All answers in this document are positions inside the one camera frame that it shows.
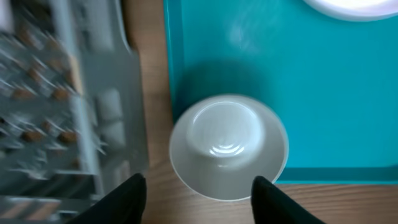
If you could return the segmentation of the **small white bowl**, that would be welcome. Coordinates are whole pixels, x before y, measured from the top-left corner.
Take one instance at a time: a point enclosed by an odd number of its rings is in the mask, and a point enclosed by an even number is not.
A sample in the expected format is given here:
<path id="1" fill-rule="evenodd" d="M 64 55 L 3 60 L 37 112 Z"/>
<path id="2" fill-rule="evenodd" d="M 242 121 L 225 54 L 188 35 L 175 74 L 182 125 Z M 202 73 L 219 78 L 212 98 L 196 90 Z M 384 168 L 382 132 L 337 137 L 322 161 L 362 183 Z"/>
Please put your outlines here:
<path id="1" fill-rule="evenodd" d="M 179 117 L 169 158 L 190 190 L 235 202 L 251 197 L 257 176 L 276 182 L 289 158 L 289 139 L 267 105 L 247 96 L 218 95 L 195 103 Z"/>

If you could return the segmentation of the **white round plate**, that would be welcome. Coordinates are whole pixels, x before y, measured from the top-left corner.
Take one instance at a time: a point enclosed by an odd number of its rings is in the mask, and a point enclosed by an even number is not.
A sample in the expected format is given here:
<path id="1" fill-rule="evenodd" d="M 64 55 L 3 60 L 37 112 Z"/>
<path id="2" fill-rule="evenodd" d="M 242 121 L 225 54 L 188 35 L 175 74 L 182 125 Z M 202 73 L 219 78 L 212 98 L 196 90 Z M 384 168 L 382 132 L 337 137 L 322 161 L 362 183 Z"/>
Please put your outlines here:
<path id="1" fill-rule="evenodd" d="M 397 0 L 304 0 L 316 11 L 352 22 L 369 22 L 397 16 Z"/>

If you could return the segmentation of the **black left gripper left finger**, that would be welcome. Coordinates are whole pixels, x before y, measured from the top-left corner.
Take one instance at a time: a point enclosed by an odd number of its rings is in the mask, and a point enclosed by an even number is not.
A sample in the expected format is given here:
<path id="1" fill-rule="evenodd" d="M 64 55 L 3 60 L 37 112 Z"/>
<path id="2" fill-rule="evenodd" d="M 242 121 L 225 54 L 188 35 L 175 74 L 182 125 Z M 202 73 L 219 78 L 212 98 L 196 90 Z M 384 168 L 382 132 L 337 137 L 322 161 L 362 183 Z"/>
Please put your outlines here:
<path id="1" fill-rule="evenodd" d="M 140 224 L 146 207 L 145 177 L 136 173 L 69 224 Z"/>

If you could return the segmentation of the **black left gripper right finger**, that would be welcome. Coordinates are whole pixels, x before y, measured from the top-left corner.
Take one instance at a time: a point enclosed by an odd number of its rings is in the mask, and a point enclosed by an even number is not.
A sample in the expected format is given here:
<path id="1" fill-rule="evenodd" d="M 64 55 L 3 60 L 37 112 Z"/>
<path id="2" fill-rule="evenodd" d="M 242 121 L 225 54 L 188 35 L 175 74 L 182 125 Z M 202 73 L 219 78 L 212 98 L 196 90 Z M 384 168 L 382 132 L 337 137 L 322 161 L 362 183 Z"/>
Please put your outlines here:
<path id="1" fill-rule="evenodd" d="M 252 182 L 251 206 L 256 224 L 324 224 L 263 176 Z"/>

